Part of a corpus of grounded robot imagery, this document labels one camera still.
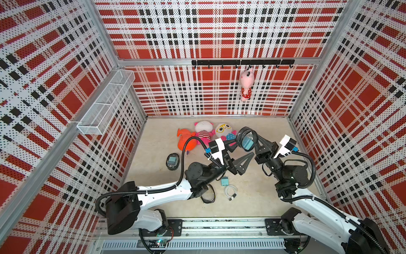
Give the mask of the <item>black hook rail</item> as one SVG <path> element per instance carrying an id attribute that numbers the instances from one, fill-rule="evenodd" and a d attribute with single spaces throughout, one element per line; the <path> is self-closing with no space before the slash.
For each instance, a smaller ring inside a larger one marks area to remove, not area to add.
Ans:
<path id="1" fill-rule="evenodd" d="M 207 66 L 207 67 L 210 67 L 210 66 L 243 66 L 243 65 L 248 65 L 248 66 L 254 66 L 254 65 L 268 66 L 268 65 L 270 65 L 270 66 L 276 66 L 276 67 L 279 67 L 280 65 L 288 65 L 289 67 L 291 67 L 295 64 L 295 60 L 294 59 L 192 60 L 191 64 L 193 66 Z"/>

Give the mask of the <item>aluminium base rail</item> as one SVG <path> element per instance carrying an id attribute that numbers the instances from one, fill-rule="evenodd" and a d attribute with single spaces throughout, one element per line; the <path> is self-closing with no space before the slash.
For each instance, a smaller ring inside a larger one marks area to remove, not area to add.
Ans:
<path id="1" fill-rule="evenodd" d="M 299 215 L 298 225 L 291 233 L 282 228 L 278 217 L 170 218 L 169 224 L 170 229 L 162 236 L 134 226 L 111 236 L 107 233 L 106 220 L 101 220 L 90 253 L 280 250 L 284 254 L 302 254 L 311 241 L 316 241 L 342 254 L 345 247 L 344 236 L 305 214 Z"/>

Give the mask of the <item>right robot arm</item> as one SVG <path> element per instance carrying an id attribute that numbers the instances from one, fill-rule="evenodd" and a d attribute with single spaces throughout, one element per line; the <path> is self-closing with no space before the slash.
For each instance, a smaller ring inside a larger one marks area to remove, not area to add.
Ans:
<path id="1" fill-rule="evenodd" d="M 299 152 L 296 141 L 284 136 L 279 144 L 253 134 L 258 164 L 266 165 L 276 178 L 282 202 L 297 209 L 285 213 L 288 231 L 305 234 L 339 254 L 388 254 L 389 247 L 377 224 L 341 211 L 309 190 L 316 177 L 314 160 Z"/>

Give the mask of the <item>pink hanging plush toy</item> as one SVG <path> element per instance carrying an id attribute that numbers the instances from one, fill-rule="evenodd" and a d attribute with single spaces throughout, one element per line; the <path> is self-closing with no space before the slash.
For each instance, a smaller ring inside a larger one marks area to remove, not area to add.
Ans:
<path id="1" fill-rule="evenodd" d="M 254 70 L 253 67 L 245 70 L 240 75 L 240 85 L 241 85 L 241 101 L 245 102 L 251 98 L 252 95 L 252 87 L 254 85 Z"/>

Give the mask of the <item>orange plush toy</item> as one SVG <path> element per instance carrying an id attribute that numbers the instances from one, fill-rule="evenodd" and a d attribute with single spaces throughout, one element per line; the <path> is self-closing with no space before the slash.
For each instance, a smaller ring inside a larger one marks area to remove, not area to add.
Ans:
<path id="1" fill-rule="evenodd" d="M 183 150 L 186 141 L 190 138 L 190 137 L 195 137 L 196 136 L 196 132 L 190 132 L 188 129 L 178 129 L 177 131 L 177 137 L 179 137 L 179 141 L 178 141 L 178 148 L 179 150 Z M 190 142 L 188 142 L 188 144 L 186 145 L 186 153 L 191 152 L 197 145 L 197 140 L 192 139 Z"/>

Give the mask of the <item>pink striped plush doll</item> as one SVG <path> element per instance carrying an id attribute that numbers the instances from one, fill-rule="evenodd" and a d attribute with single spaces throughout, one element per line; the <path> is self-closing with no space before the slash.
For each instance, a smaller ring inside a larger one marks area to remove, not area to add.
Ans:
<path id="1" fill-rule="evenodd" d="M 209 121 L 195 122 L 195 133 L 206 146 L 209 146 L 209 143 L 215 134 L 214 125 Z"/>

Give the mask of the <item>teal charger top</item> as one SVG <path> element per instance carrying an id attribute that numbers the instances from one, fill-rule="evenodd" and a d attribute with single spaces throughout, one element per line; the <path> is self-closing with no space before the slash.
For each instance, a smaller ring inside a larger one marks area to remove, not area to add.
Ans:
<path id="1" fill-rule="evenodd" d="M 176 167 L 177 164 L 178 164 L 178 159 L 177 159 L 177 157 L 170 156 L 169 159 L 168 159 L 168 165 L 169 165 L 169 167 Z"/>

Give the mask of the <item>teal charger bottom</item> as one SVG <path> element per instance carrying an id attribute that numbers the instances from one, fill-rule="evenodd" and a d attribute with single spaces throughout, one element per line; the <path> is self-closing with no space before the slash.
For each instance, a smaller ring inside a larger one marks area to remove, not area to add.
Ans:
<path id="1" fill-rule="evenodd" d="M 229 179 L 228 179 L 228 177 L 222 177 L 222 178 L 221 178 L 221 185 L 222 185 L 222 186 L 228 186 L 228 185 L 229 185 Z"/>

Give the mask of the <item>teal charger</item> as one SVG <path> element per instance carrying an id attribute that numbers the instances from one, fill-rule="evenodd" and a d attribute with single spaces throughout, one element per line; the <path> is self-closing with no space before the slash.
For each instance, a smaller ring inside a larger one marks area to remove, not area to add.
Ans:
<path id="1" fill-rule="evenodd" d="M 169 165 L 169 167 L 176 167 L 177 164 L 178 164 L 178 159 L 177 159 L 177 157 L 170 156 L 169 159 L 168 159 L 168 165 Z"/>
<path id="2" fill-rule="evenodd" d="M 222 186 L 228 186 L 228 185 L 229 185 L 229 179 L 228 179 L 228 177 L 222 177 L 222 178 L 221 178 L 221 185 L 222 185 Z"/>
<path id="3" fill-rule="evenodd" d="M 254 147 L 255 147 L 256 143 L 254 142 L 254 140 L 250 137 L 245 137 L 242 140 L 242 148 L 245 151 L 251 151 Z"/>

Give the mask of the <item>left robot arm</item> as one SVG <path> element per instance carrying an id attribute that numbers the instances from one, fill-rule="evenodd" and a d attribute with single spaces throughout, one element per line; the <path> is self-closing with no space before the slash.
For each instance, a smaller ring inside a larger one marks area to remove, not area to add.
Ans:
<path id="1" fill-rule="evenodd" d="M 107 220 L 107 232 L 116 235 L 134 226 L 163 234 L 169 226 L 165 212 L 159 205 L 201 197 L 214 180 L 227 171 L 243 175 L 254 157 L 252 149 L 258 135 L 250 131 L 232 140 L 218 138 L 203 145 L 209 165 L 192 163 L 181 166 L 177 182 L 157 186 L 136 186 L 127 182 L 117 191 L 96 199 L 95 210 Z"/>

